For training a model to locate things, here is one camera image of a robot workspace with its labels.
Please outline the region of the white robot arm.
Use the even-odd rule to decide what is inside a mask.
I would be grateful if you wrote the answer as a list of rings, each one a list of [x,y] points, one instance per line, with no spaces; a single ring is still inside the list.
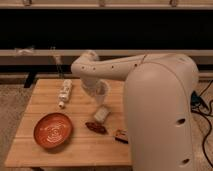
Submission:
[[[133,171],[196,171],[191,94],[198,68],[184,54],[144,54],[101,61],[83,53],[71,71],[91,89],[100,79],[122,80],[123,110]]]

